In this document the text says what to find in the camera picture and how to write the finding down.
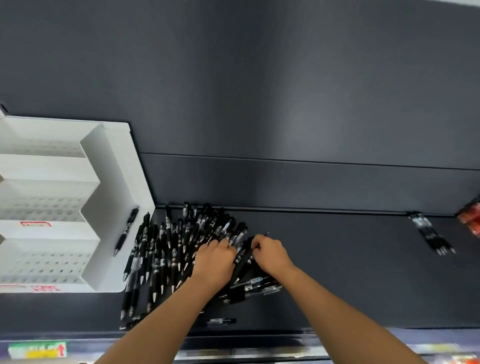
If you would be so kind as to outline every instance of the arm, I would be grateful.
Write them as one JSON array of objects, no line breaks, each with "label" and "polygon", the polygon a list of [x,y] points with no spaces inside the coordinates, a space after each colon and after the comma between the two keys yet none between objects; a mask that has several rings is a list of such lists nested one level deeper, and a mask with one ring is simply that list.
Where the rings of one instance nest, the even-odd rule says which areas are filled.
[{"label": "arm", "polygon": [[207,302],[233,273],[236,250],[224,239],[202,245],[192,277],[112,345],[97,364],[169,364]]},{"label": "arm", "polygon": [[279,240],[257,235],[252,249],[258,265],[293,297],[336,364],[425,364],[388,330],[295,267]]}]

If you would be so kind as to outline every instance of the red arrow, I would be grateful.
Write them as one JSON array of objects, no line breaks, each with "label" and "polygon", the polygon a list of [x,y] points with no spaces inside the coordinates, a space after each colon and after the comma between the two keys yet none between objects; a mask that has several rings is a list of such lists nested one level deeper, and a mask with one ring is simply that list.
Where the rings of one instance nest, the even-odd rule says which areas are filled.
[{"label": "red arrow", "polygon": [[63,358],[65,356],[65,346],[61,344],[57,350],[59,351],[60,358]]}]

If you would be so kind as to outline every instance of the hand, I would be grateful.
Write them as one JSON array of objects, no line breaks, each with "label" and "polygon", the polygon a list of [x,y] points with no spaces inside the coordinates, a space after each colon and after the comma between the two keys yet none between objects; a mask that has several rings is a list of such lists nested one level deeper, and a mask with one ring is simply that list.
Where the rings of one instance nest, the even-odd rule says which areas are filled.
[{"label": "hand", "polygon": [[220,243],[212,240],[208,246],[203,244],[195,258],[192,278],[205,283],[212,294],[217,293],[232,278],[236,255],[237,250],[228,245],[227,239]]},{"label": "hand", "polygon": [[256,235],[252,240],[252,249],[253,257],[260,268],[280,283],[282,275],[295,268],[280,240]]}]

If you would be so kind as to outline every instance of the white pen display stand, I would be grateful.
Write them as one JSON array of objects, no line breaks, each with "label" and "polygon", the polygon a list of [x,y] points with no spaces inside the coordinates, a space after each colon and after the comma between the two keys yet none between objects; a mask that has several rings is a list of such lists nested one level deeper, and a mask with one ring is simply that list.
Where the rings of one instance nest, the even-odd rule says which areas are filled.
[{"label": "white pen display stand", "polygon": [[128,124],[0,112],[0,293],[122,291],[154,209]]}]

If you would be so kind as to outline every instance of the price label strip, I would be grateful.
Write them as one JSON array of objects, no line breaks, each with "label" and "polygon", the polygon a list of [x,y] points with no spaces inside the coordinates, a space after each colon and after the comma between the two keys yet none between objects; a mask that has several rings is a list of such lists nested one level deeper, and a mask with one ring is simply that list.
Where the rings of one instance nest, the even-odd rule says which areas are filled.
[{"label": "price label strip", "polygon": [[8,346],[12,359],[52,359],[67,357],[66,341],[30,341]]}]

